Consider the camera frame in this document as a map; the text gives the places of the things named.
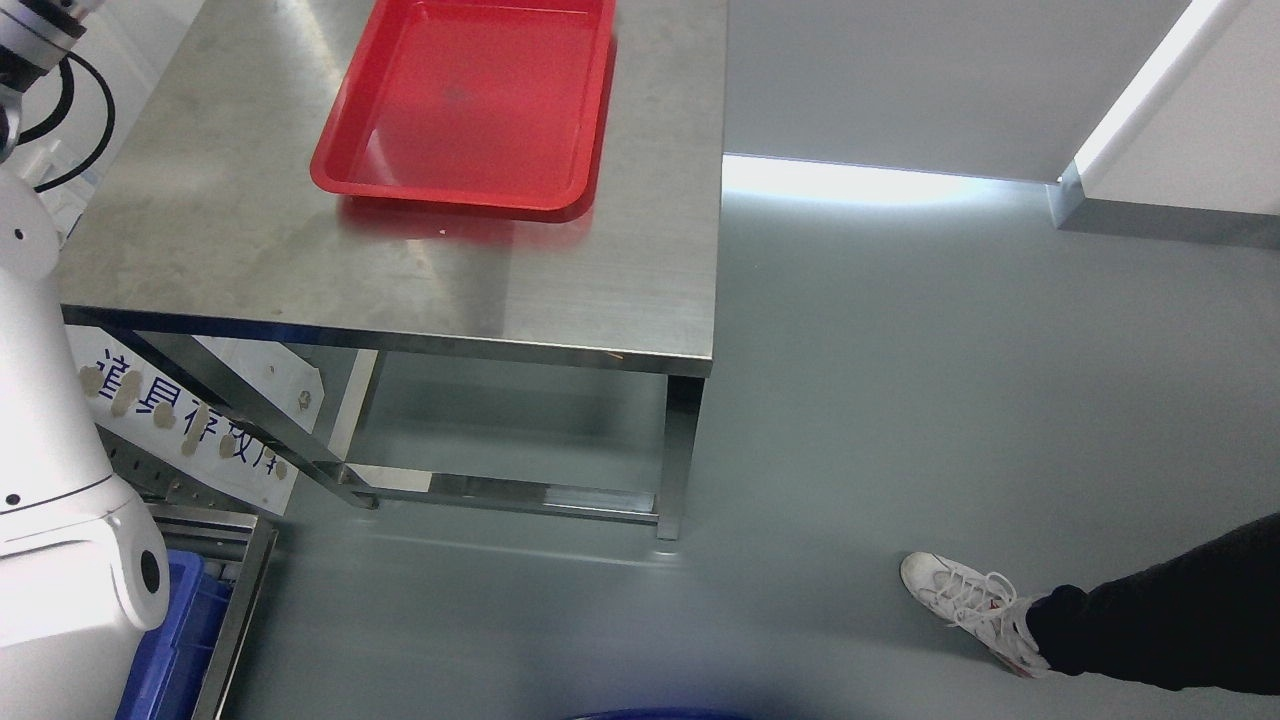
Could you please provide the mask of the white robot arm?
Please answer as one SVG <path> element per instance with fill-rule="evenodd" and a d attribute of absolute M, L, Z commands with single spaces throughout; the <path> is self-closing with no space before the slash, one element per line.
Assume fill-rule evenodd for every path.
<path fill-rule="evenodd" d="M 52 278 L 60 234 L 41 201 L 105 152 L 42 184 L 3 170 L 1 710 L 5 719 L 111 719 L 134 653 L 168 610 L 166 548 L 114 470 L 74 369 Z"/>

